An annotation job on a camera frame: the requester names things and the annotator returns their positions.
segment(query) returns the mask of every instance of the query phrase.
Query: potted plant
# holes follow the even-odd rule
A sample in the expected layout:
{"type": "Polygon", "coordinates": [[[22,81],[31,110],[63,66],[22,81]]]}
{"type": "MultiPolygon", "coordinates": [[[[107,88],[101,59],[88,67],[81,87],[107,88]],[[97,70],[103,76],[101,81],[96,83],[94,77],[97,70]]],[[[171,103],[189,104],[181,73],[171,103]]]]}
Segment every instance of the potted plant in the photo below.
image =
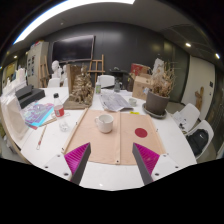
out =
{"type": "Polygon", "coordinates": [[[146,99],[146,110],[163,115],[170,99],[170,92],[173,90],[175,75],[174,68],[170,62],[163,62],[156,59],[152,72],[152,88],[148,91],[146,99]]]}

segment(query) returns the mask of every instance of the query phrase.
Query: statue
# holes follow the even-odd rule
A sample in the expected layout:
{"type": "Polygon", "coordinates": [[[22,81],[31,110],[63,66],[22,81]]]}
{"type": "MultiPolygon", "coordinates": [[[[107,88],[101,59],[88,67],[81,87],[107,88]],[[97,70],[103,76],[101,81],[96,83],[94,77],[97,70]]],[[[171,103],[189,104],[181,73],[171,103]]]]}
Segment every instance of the statue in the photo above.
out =
{"type": "Polygon", "coordinates": [[[73,83],[72,93],[69,95],[69,100],[78,102],[79,104],[90,105],[94,90],[90,74],[87,74],[87,66],[82,64],[81,74],[75,76],[73,83]]]}
{"type": "Polygon", "coordinates": [[[54,72],[54,74],[52,74],[52,79],[53,78],[60,78],[61,79],[61,72],[62,72],[62,69],[61,67],[59,66],[59,62],[58,61],[54,61],[52,63],[52,70],[54,72]]]}
{"type": "Polygon", "coordinates": [[[63,66],[63,75],[61,76],[61,82],[64,82],[64,80],[67,78],[67,71],[66,71],[66,65],[63,66]]]}

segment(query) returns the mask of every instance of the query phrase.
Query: lamp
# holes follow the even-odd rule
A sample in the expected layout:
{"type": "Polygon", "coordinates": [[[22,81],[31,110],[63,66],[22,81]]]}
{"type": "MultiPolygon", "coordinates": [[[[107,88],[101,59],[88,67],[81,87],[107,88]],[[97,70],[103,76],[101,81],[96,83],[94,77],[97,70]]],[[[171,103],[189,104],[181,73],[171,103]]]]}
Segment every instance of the lamp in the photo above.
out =
{"type": "Polygon", "coordinates": [[[94,4],[94,3],[125,3],[125,4],[133,4],[135,0],[67,0],[65,2],[62,2],[53,8],[49,9],[45,13],[43,13],[41,16],[39,16],[36,20],[34,20],[16,39],[16,41],[13,43],[17,43],[19,41],[24,40],[32,31],[34,31],[38,26],[40,26],[42,23],[46,22],[48,19],[58,15],[59,13],[62,13],[66,10],[82,6],[82,5],[88,5],[88,4],[94,4]]]}

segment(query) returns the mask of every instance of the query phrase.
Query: sculpture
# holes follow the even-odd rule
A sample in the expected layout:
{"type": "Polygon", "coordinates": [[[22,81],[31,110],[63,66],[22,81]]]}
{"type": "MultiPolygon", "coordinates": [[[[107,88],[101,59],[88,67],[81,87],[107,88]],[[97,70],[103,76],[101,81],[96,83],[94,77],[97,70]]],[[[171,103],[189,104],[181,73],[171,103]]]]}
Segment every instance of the sculpture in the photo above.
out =
{"type": "Polygon", "coordinates": [[[66,71],[66,65],[63,66],[63,75],[61,76],[61,82],[64,82],[64,80],[67,78],[67,71],[66,71]]]}
{"type": "Polygon", "coordinates": [[[78,102],[79,104],[90,105],[93,98],[94,90],[90,74],[87,74],[87,66],[82,64],[81,74],[76,75],[73,83],[72,93],[69,95],[69,101],[78,102]]]}
{"type": "Polygon", "coordinates": [[[199,111],[201,111],[201,107],[202,107],[202,98],[203,98],[203,93],[204,93],[204,87],[201,87],[200,89],[200,94],[198,91],[195,92],[195,96],[196,96],[196,107],[198,108],[199,111]]]}
{"type": "Polygon", "coordinates": [[[61,79],[61,72],[62,72],[62,69],[61,67],[59,66],[59,62],[58,61],[54,61],[52,63],[52,70],[54,72],[54,74],[52,74],[52,79],[53,78],[60,78],[61,79]]]}

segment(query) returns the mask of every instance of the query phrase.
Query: white chair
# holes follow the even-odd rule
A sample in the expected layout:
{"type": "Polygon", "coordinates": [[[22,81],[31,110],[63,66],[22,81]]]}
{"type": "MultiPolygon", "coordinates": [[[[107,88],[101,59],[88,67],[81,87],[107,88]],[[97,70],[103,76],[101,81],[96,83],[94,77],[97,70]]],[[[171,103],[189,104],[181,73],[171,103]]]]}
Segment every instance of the white chair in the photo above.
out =
{"type": "Polygon", "coordinates": [[[54,87],[60,87],[59,78],[53,78],[49,80],[47,88],[54,88],[54,87]]]}
{"type": "Polygon", "coordinates": [[[188,103],[181,111],[180,111],[181,117],[185,118],[188,123],[188,130],[190,131],[196,121],[198,120],[200,116],[200,111],[195,107],[193,104],[188,103]]]}
{"type": "Polygon", "coordinates": [[[203,148],[201,154],[198,155],[198,156],[195,156],[196,159],[198,159],[199,157],[201,157],[201,155],[205,152],[206,148],[208,147],[208,145],[210,144],[210,142],[211,142],[211,140],[212,140],[212,138],[214,136],[214,132],[212,130],[212,127],[210,126],[210,124],[206,120],[201,121],[193,130],[191,130],[190,132],[188,132],[187,135],[188,136],[192,135],[198,129],[204,129],[204,130],[206,130],[208,132],[208,143],[203,148]]]}
{"type": "Polygon", "coordinates": [[[63,87],[68,87],[68,78],[64,79],[63,87]]]}
{"type": "Polygon", "coordinates": [[[100,77],[100,84],[101,88],[114,86],[115,78],[112,75],[101,75],[100,77]]]}

